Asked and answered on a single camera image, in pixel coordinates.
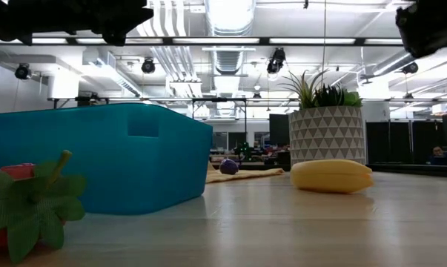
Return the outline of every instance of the green toy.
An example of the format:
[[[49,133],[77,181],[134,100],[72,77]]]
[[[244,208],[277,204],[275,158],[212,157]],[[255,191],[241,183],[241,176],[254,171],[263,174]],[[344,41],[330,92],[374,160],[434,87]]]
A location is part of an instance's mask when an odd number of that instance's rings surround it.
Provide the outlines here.
[[[70,157],[63,151],[58,162],[25,166],[33,168],[31,177],[0,171],[0,247],[8,247],[14,263],[21,262],[39,240],[62,248],[65,221],[85,216],[77,197],[83,194],[86,179],[60,175]]]

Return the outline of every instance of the wooden table surface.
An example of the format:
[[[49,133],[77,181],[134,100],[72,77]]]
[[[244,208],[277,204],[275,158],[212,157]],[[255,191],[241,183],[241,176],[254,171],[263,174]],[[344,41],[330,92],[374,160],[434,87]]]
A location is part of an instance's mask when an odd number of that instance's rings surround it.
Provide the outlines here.
[[[65,226],[61,251],[22,266],[447,266],[447,179],[374,180],[339,195],[298,191],[287,175],[249,179],[146,216],[87,214]]]

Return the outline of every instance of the purple ball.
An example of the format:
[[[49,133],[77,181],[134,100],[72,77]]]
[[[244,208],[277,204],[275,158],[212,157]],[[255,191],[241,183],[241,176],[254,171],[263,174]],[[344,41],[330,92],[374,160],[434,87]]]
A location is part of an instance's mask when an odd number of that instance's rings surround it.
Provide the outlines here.
[[[224,159],[220,164],[220,172],[222,174],[234,175],[238,172],[238,165],[231,159]]]

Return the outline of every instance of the potted plant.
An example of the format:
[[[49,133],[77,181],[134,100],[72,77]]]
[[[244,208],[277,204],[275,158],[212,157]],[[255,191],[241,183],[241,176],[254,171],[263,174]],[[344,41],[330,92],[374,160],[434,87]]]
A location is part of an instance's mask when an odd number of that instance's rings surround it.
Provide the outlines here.
[[[289,115],[291,165],[315,159],[365,164],[362,100],[357,92],[317,83],[325,72],[317,74],[310,86],[305,72],[301,79],[290,73],[284,78],[291,83],[280,84],[299,98],[300,109]]]

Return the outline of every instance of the person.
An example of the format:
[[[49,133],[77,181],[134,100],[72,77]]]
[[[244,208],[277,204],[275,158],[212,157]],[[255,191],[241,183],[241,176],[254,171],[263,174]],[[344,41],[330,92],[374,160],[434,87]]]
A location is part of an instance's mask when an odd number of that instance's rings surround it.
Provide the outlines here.
[[[432,155],[429,158],[431,165],[447,165],[447,154],[440,146],[432,148]]]

